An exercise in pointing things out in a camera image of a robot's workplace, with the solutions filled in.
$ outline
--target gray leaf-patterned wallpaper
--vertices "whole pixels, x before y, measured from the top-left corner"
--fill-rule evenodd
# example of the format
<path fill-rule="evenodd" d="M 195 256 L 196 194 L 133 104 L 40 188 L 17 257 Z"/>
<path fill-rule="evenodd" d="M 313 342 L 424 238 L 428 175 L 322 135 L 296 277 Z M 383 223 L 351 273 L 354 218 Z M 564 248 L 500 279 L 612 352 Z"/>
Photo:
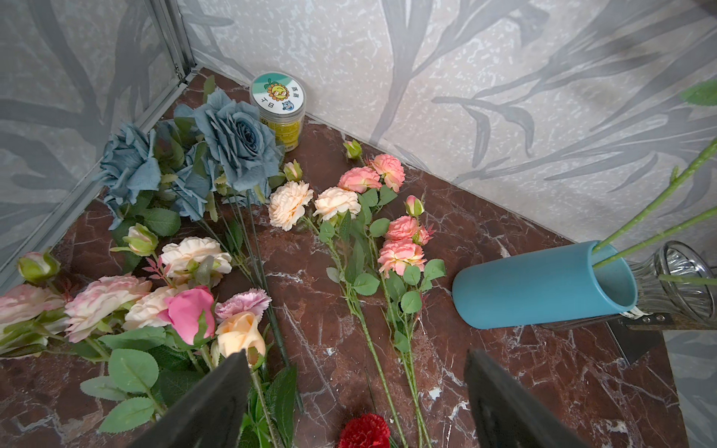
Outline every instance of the gray leaf-patterned wallpaper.
<path fill-rule="evenodd" d="M 174 66 L 143 1 L 0 0 L 0 265 Z"/>
<path fill-rule="evenodd" d="M 179 0 L 195 58 L 282 70 L 308 111 L 575 240 L 612 233 L 717 136 L 696 0 Z M 712 160 L 618 247 L 717 202 Z M 679 235 L 717 263 L 714 220 Z"/>

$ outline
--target brown marble surface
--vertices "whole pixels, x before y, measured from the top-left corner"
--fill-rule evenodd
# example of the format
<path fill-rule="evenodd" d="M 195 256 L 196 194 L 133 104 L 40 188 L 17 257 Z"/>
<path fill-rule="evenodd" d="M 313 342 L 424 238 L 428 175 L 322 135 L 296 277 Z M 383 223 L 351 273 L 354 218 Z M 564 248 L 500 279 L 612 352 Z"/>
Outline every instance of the brown marble surface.
<path fill-rule="evenodd" d="M 179 102 L 199 105 L 205 76 L 197 76 Z M 230 97 L 247 99 L 245 90 L 231 80 L 217 76 L 217 85 Z M 307 119 L 302 143 L 289 158 L 301 163 L 316 193 L 336 185 L 351 167 L 343 157 L 342 141 L 339 131 Z M 455 311 L 450 285 L 462 268 L 568 241 L 411 168 L 399 199 L 409 194 L 426 195 L 428 219 L 437 233 L 425 252 L 429 258 L 443 258 L 448 272 L 424 298 L 427 306 L 414 342 L 424 415 L 436 447 L 478 445 L 462 381 L 465 356 L 472 348 L 486 350 L 595 447 L 688 446 L 664 344 L 628 366 L 604 324 L 564 332 L 537 326 L 476 330 Z M 402 207 L 396 200 L 382 214 L 397 217 Z M 299 368 L 306 407 L 304 415 L 297 415 L 296 445 L 334 447 L 349 419 L 374 411 L 368 381 L 376 411 L 388 421 L 390 412 L 361 329 L 326 277 L 331 259 L 323 245 L 309 233 L 268 226 L 265 214 L 257 219 L 270 293 L 289 354 Z M 122 255 L 108 251 L 113 245 L 107 231 L 111 221 L 101 202 L 94 201 L 56 248 L 76 282 L 120 273 Z M 177 237 L 197 233 L 187 225 Z M 243 284 L 233 272 L 219 286 L 220 297 L 239 292 Z M 364 312 L 414 446 L 413 406 L 388 341 L 381 299 L 367 298 Z M 101 364 L 45 355 L 1 365 L 1 446 L 123 447 L 141 430 L 114 437 L 96 432 L 113 403 L 84 395 L 79 384 L 97 376 L 105 368 Z"/>

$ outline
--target blue rose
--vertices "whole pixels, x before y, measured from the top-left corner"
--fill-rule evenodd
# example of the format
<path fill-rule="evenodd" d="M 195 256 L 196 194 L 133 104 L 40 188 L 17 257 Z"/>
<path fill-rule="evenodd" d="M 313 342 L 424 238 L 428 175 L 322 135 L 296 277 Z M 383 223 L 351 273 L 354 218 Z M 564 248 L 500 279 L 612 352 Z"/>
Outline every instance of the blue rose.
<path fill-rule="evenodd" d="M 155 135 L 154 130 L 147 136 L 134 125 L 123 125 L 105 145 L 95 180 L 108 187 L 104 202 L 115 215 L 110 230 L 123 220 L 122 205 L 136 204 L 140 191 L 159 190 L 161 173 L 153 157 Z"/>

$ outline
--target rosebud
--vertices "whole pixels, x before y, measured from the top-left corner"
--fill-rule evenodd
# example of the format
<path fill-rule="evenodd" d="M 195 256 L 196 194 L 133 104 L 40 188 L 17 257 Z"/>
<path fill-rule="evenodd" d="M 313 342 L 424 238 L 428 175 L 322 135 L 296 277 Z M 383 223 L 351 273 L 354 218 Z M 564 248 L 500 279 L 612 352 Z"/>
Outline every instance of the rosebud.
<path fill-rule="evenodd" d="M 406 213 L 411 216 L 421 216 L 423 213 L 423 203 L 416 196 L 408 196 L 406 199 Z"/>
<path fill-rule="evenodd" d="M 360 159 L 364 154 L 364 150 L 361 149 L 361 144 L 356 140 L 352 140 L 351 143 L 343 142 L 343 147 L 346 148 L 346 157 L 352 159 Z"/>
<path fill-rule="evenodd" d="M 288 162 L 284 165 L 284 174 L 286 175 L 287 181 L 299 182 L 304 172 L 301 171 L 301 165 L 294 159 L 293 162 Z"/>
<path fill-rule="evenodd" d="M 17 270 L 25 280 L 38 284 L 57 275 L 60 271 L 60 262 L 49 253 L 49 250 L 44 254 L 27 252 L 17 260 Z"/>

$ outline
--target pink rose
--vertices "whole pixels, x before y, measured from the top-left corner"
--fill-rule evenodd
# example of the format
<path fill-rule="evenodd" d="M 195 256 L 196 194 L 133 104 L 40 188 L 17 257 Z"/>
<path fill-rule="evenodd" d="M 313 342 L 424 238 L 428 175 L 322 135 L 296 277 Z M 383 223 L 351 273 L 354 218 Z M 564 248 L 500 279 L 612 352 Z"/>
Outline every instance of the pink rose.
<path fill-rule="evenodd" d="M 68 340 L 77 343 L 85 339 L 102 319 L 124 303 L 146 296 L 151 289 L 152 282 L 129 274 L 102 277 L 90 283 L 65 306 L 65 313 L 70 317 Z"/>
<path fill-rule="evenodd" d="M 422 271 L 425 262 L 423 249 L 410 239 L 386 241 L 379 253 L 379 264 L 381 264 L 379 272 L 383 272 L 388 278 L 390 270 L 403 275 L 408 266 L 418 266 Z"/>
<path fill-rule="evenodd" d="M 269 308 L 269 297 L 264 290 L 252 288 L 246 292 L 236 294 L 224 303 L 218 303 L 214 314 L 221 320 L 229 319 L 235 314 L 249 311 L 257 316 L 257 322 L 261 321 L 264 311 Z"/>
<path fill-rule="evenodd" d="M 392 241 L 411 239 L 417 232 L 418 220 L 411 216 L 401 216 L 400 218 L 391 221 L 389 224 L 389 230 L 384 235 L 384 238 Z"/>
<path fill-rule="evenodd" d="M 433 225 L 428 229 L 421 226 L 418 228 L 418 232 L 413 236 L 413 242 L 425 246 L 428 241 L 433 239 L 434 233 L 436 233 L 436 231 L 433 229 Z"/>
<path fill-rule="evenodd" d="M 399 192 L 401 185 L 406 180 L 406 174 L 399 159 L 389 154 L 381 154 L 376 156 L 369 164 L 374 167 L 378 174 L 384 175 L 384 182 L 388 187 L 397 193 Z"/>
<path fill-rule="evenodd" d="M 338 181 L 338 187 L 344 190 L 365 193 L 368 189 L 380 189 L 381 177 L 368 166 L 352 168 L 345 172 Z"/>
<path fill-rule="evenodd" d="M 172 324 L 184 342 L 194 345 L 194 336 L 199 331 L 199 318 L 202 312 L 206 319 L 204 337 L 214 336 L 214 316 L 212 315 L 214 297 L 208 287 L 202 285 L 180 292 L 174 297 L 167 297 L 164 302 L 167 304 L 167 309 L 161 311 L 157 317 Z"/>

